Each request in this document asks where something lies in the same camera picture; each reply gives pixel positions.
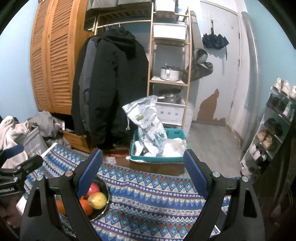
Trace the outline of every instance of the patterned tablecloth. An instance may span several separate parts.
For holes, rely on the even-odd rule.
[[[43,166],[25,181],[27,198],[34,180],[61,176],[86,159],[75,150],[54,146]],[[98,176],[110,192],[110,206],[92,221],[102,240],[183,240],[196,221],[205,200],[196,193],[190,179],[140,172],[103,162]],[[224,198],[227,211],[230,197]],[[74,235],[67,218],[60,216],[66,233]],[[217,234],[214,228],[211,235]]]

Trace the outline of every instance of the blue gripper pad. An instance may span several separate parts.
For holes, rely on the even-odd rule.
[[[184,152],[183,162],[198,195],[207,199],[212,189],[210,168],[201,162],[191,149]]]
[[[4,150],[4,153],[5,153],[5,157],[9,159],[22,153],[23,151],[24,151],[24,147],[21,144],[18,144],[14,147]]]
[[[79,177],[77,180],[77,192],[76,195],[80,199],[86,195],[100,166],[103,162],[103,152],[100,149],[95,148],[89,157],[81,162],[75,169],[76,175]]]

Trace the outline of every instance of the brown shoe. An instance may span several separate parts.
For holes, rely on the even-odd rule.
[[[262,146],[267,151],[275,151],[277,148],[275,138],[271,135],[268,135],[265,141],[262,143]]]
[[[259,132],[256,135],[256,138],[261,143],[261,142],[263,142],[265,140],[265,138],[267,137],[267,135],[268,135],[268,130],[263,130],[263,131]]]

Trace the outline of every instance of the hood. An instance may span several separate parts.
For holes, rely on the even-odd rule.
[[[124,27],[110,29],[99,33],[100,39],[113,43],[120,50],[132,54],[136,49],[136,38]]]

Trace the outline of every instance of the louvered wardrobe door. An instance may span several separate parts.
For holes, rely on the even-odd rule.
[[[54,0],[47,44],[48,85],[54,112],[71,114],[72,84],[69,78],[69,22],[73,0]]]
[[[47,85],[45,45],[46,26],[52,2],[53,0],[39,2],[33,24],[30,48],[31,79],[37,109],[50,112],[52,112],[52,105]]]

